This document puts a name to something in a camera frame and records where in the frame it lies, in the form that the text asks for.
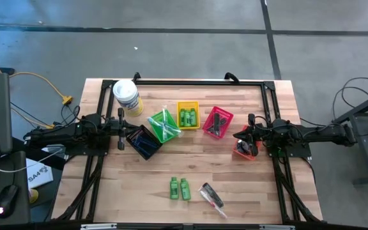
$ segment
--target green tube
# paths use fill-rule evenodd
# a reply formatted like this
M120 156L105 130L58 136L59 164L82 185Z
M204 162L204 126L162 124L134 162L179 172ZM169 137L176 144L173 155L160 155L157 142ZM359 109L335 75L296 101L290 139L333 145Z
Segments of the green tube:
M184 126L184 121L185 121L185 109L181 109L180 111L180 126L181 127Z
M185 178L181 179L180 187L181 187L181 194L183 195L183 200L184 201L190 200L191 199L190 185L188 184L188 181Z
M197 126L197 113L196 109L191 109L191 126Z
M178 199L178 181L172 177L170 181L170 199Z
M189 111L185 111L184 127L191 127L191 115Z

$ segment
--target gray floor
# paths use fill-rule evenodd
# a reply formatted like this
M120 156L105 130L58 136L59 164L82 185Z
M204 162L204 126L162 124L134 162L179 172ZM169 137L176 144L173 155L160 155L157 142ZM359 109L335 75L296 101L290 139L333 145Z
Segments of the gray floor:
M368 31L368 0L267 0L273 29ZM258 0L0 0L0 24L85 27L264 29ZM292 80L301 117L332 119L335 92L353 77L368 77L368 37L275 36L282 79ZM0 66L37 72L59 90L80 95L87 77L274 79L266 35L49 33L0 31ZM368 82L353 83L368 91ZM366 99L347 90L353 104ZM61 121L61 99L40 79L11 81L11 100L46 122ZM340 100L336 112L349 109ZM16 114L13 133L32 127ZM368 175L358 147L312 144L324 219L368 226Z

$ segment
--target red basket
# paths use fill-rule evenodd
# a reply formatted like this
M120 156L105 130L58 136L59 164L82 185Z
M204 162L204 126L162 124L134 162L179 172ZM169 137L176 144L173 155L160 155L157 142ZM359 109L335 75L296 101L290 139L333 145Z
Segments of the red basket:
M214 125L214 114L215 113L220 114L220 120L222 120L224 118L227 120L226 123L223 124L220 127L220 135L219 136L217 136L217 135L215 135L215 134L208 131L208 129L211 128ZM225 135L225 133L227 132L227 129L228 129L229 124L231 123L233 117L234 117L234 114L231 114L230 112L227 112L227 111L225 111L225 110L223 110L223 109L221 109L217 106L214 106L212 108L212 111L210 112L210 115L208 115L208 118L204 123L203 130L207 134L210 134L211 136L213 136L215 138L221 139Z
M248 125L244 125L244 126L243 126L243 128L242 128L242 131L246 130L247 128L248 128ZM233 148L233 152L234 152L234 153L239 154L241 157L244 157L244 158L246 158L246 159L248 159L248 160L255 160L255 157L254 157L254 156L252 156L252 154L251 154L251 155L246 155L246 154L240 153L240 152L236 149L236 143L237 143L237 142L238 142L238 139L235 141L234 148ZM257 147L258 147L258 149L259 149L259 147L260 147L260 145L261 145L261 142L260 142L260 141L259 141L259 142L257 142L257 143L256 143L256 145L257 145Z

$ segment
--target computer mouse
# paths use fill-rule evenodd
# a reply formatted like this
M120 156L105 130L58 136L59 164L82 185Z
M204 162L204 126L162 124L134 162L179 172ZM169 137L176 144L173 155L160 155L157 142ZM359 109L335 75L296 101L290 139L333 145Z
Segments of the computer mouse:
M8 185L0 193L0 218L9 217L15 209L18 186Z

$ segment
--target wooden tabletop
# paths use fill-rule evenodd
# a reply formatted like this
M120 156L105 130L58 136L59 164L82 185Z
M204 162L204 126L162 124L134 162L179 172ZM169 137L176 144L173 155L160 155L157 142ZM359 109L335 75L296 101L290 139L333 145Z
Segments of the wooden tabletop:
M103 79L86 79L80 101L80 116L96 112ZM299 124L299 114L291 81L275 81L280 115ZM147 117L166 105L176 119L176 104L197 100L201 126L213 106L232 112L234 118L223 139L217 140L201 129L184 131L181 138L165 143L149 160L143 159L128 143L117 149L118 137L112 137L105 158L98 192L95 222L158 223L281 223L275 176L265 148L259 149L255 161L234 155L233 134L247 125L247 114L264 116L261 91L255 86L138 86L143 100L143 113L126 117L134 125L145 125ZM106 112L107 101L102 114ZM112 114L117 116L115 100ZM62 214L81 189L86 157L73 158L65 165L52 218ZM318 195L310 167L300 158L291 159L296 193L313 214L321 219ZM170 200L172 176L186 178L190 184L190 201ZM220 217L198 193L208 182L224 202L228 219ZM285 196L289 216L289 196ZM84 215L89 202L85 203Z

